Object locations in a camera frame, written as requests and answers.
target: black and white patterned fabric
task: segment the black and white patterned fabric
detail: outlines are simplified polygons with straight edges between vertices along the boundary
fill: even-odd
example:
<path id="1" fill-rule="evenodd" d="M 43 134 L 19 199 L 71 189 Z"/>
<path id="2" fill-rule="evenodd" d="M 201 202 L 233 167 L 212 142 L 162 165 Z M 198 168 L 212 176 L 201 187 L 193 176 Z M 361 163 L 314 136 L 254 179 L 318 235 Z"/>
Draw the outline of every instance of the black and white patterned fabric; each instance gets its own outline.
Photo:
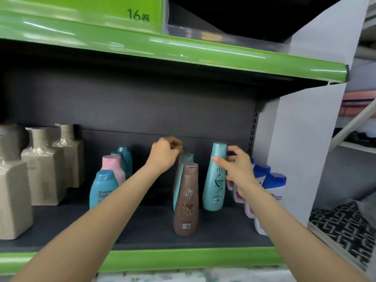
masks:
<path id="1" fill-rule="evenodd" d="M 362 216 L 355 201 L 334 209 L 311 212 L 310 222 L 368 266 L 375 246 L 376 229 Z"/>

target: brown cap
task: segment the brown cap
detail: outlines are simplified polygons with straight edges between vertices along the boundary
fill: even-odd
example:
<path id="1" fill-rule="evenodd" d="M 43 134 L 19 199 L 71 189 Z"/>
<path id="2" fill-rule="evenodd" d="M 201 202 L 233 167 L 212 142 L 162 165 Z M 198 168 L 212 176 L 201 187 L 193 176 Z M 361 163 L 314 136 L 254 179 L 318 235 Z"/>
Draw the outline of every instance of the brown cap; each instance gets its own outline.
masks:
<path id="1" fill-rule="evenodd" d="M 183 167 L 183 175 L 195 175 L 199 172 L 199 165 L 193 162 L 187 162 Z"/>

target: green shelf edge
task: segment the green shelf edge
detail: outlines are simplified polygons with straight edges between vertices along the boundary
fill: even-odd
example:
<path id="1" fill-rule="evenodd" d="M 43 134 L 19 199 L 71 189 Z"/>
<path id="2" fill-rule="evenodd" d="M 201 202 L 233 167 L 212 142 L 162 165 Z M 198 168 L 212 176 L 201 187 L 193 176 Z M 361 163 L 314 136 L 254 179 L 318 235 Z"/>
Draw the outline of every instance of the green shelf edge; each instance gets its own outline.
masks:
<path id="1" fill-rule="evenodd" d="M 0 10 L 0 38 L 344 83 L 345 64 Z"/>
<path id="2" fill-rule="evenodd" d="M 36 252 L 0 253 L 0 275 L 12 275 Z M 283 264 L 275 247 L 112 250 L 100 272 L 240 267 Z"/>

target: white metal bar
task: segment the white metal bar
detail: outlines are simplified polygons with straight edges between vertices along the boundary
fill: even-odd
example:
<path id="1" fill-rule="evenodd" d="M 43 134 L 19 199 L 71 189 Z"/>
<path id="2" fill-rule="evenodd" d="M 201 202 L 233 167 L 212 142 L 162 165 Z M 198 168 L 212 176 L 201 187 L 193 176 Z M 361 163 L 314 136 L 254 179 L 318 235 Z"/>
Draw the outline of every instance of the white metal bar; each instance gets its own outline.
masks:
<path id="1" fill-rule="evenodd" d="M 349 133 L 360 127 L 366 120 L 376 113 L 376 99 L 374 99 L 363 111 L 361 111 L 355 118 L 351 120 L 339 133 L 337 133 L 331 140 L 329 151 L 332 151 L 338 144 L 349 135 Z"/>

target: pink cap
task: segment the pink cap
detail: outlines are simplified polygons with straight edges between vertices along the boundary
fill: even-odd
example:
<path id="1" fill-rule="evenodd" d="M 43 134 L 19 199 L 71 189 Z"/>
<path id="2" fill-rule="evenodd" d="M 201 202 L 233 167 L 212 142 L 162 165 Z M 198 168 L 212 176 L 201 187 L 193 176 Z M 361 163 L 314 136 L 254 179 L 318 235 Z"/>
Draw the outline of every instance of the pink cap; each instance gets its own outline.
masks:
<path id="1" fill-rule="evenodd" d="M 120 156 L 106 155 L 102 157 L 102 170 L 103 169 L 118 169 L 120 167 Z"/>

